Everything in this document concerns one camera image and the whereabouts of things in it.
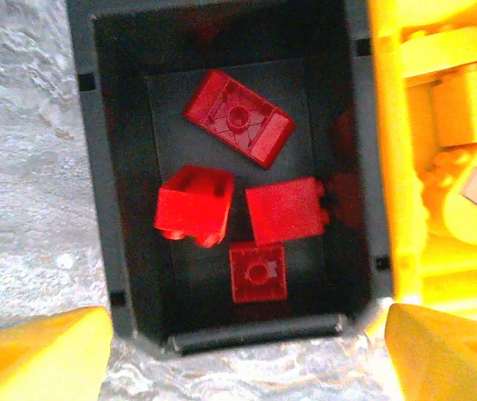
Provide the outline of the red square lego brick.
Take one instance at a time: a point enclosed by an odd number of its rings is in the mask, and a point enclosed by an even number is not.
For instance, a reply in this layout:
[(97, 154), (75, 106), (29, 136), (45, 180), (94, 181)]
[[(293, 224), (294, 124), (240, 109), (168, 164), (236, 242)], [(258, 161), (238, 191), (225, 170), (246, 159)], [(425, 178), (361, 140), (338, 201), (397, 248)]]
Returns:
[(235, 242), (229, 248), (235, 304), (287, 300), (287, 267), (281, 243)]

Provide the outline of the black plastic bin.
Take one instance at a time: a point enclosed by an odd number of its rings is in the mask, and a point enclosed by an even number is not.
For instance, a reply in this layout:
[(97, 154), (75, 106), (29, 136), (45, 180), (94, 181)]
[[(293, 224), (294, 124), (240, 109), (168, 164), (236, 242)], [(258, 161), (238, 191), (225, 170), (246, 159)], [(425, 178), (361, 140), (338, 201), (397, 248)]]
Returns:
[[(393, 294), (367, 0), (65, 0), (116, 333), (157, 358), (364, 327)], [(183, 117), (209, 69), (285, 110), (269, 170)], [(223, 242), (153, 226), (183, 165), (236, 177)], [(249, 186), (315, 176), (332, 221), (286, 244), (288, 298), (236, 305), (228, 250)]]

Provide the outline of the red cube lego brick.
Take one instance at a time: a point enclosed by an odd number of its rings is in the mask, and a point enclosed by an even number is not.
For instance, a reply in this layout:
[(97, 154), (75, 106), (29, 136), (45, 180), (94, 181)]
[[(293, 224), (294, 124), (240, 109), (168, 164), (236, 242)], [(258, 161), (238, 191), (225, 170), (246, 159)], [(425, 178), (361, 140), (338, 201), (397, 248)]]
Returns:
[(211, 248), (225, 237), (234, 188), (229, 171), (184, 165), (159, 188), (154, 227), (166, 239), (189, 236)]
[(320, 236), (330, 221), (321, 205), (324, 184), (313, 176), (246, 189), (255, 243)]

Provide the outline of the yellow round lion lego piece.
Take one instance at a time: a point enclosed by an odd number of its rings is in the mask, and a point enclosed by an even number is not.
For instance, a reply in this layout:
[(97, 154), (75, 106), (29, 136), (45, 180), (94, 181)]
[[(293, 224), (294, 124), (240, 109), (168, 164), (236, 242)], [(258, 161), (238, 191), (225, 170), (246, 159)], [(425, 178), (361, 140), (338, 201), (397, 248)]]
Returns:
[(477, 246), (477, 144), (440, 151), (423, 183), (429, 231)]

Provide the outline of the red small lego brick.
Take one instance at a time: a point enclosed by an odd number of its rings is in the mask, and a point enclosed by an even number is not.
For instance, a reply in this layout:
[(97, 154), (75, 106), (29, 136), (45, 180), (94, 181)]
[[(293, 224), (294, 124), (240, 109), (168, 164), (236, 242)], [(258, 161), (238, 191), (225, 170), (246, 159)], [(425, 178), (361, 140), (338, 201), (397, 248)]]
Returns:
[(183, 115), (265, 170), (296, 128), (288, 113), (218, 69), (206, 73)]

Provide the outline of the yellow hollow lego brick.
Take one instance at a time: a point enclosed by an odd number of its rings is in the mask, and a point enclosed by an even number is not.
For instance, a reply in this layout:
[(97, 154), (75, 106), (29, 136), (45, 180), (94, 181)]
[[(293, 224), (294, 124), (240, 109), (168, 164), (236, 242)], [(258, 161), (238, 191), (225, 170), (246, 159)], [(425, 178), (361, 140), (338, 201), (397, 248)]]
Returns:
[(401, 75), (412, 79), (477, 63), (477, 26), (413, 33), (400, 46)]

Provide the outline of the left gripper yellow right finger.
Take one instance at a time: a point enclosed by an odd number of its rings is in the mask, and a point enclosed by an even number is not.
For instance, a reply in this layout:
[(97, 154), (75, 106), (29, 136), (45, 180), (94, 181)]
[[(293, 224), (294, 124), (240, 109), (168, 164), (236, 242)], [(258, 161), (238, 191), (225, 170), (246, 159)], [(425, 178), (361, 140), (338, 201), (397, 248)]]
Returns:
[(385, 342), (405, 401), (477, 401), (477, 321), (394, 303)]

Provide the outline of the yellow plastic bin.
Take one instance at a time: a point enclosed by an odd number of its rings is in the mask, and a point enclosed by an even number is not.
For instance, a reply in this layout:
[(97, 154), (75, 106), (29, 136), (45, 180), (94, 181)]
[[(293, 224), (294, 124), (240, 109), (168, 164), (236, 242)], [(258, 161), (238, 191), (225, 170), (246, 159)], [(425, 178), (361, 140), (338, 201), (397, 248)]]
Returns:
[(418, 31), (477, 26), (477, 0), (368, 0), (378, 144), (396, 302), (477, 318), (477, 246), (429, 231), (423, 176), (439, 145), (432, 89), (466, 64), (412, 79), (400, 46)]

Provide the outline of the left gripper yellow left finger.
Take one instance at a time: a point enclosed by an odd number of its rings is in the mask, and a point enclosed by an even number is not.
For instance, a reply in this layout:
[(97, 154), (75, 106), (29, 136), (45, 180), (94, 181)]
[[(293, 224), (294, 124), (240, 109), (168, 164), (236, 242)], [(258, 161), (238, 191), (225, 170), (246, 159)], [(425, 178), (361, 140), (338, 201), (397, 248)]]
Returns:
[(0, 401), (97, 401), (112, 337), (105, 307), (0, 330)]

